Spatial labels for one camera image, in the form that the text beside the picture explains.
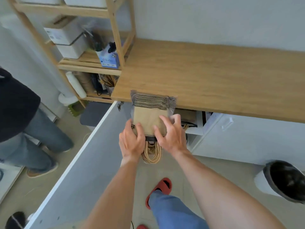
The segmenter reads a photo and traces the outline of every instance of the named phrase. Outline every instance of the white storage box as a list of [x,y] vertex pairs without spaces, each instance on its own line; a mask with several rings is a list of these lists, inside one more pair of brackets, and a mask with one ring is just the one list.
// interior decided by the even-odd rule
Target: white storage box
[[81,34],[71,45],[56,45],[64,58],[78,59],[88,48],[84,34]]
[[55,44],[70,45],[83,30],[75,16],[60,15],[44,27],[48,36]]
[[74,6],[107,8],[105,0],[65,0],[65,3],[67,5],[74,5]]
[[25,3],[39,3],[39,4],[50,4],[50,5],[59,5],[63,1],[62,0],[17,0]]

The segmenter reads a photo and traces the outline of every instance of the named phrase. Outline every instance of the blue box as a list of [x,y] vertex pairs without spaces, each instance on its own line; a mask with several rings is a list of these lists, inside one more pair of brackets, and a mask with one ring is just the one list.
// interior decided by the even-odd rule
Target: blue box
[[104,50],[102,50],[101,52],[97,52],[102,67],[118,69],[120,67],[120,60],[117,55],[117,52],[115,50],[112,53],[108,53],[109,48],[110,45],[108,44]]

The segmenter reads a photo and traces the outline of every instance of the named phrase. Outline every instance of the leg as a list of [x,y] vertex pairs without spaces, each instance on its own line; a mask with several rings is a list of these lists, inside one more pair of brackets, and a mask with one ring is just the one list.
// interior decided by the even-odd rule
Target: leg
[[0,150],[6,150],[5,162],[25,166],[36,173],[46,173],[53,169],[56,162],[36,146],[23,133],[0,143]]
[[154,191],[149,206],[160,229],[208,229],[206,221],[194,214],[183,202],[174,196]]
[[50,121],[41,109],[37,110],[24,132],[40,140],[54,153],[67,151],[73,147],[72,140]]

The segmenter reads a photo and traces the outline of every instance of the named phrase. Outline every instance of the trash can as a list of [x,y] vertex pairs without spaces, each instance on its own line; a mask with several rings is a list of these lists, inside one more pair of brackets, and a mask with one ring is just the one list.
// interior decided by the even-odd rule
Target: trash can
[[284,161],[273,161],[254,178],[257,188],[288,201],[305,203],[305,175],[295,166]]

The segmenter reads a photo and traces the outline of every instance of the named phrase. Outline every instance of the brown shoe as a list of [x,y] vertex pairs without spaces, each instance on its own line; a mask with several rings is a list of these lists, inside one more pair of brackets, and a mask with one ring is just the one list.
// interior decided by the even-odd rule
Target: brown shoe
[[31,171],[31,170],[28,169],[28,170],[27,170],[27,176],[28,176],[29,178],[40,177],[40,176],[43,176],[43,175],[45,175],[45,174],[48,174],[48,173],[53,172],[54,170],[57,169],[57,167],[58,167],[58,162],[56,162],[54,168],[50,169],[49,171],[47,171],[47,172],[45,172],[45,173],[35,173],[35,172],[33,172],[33,171]]

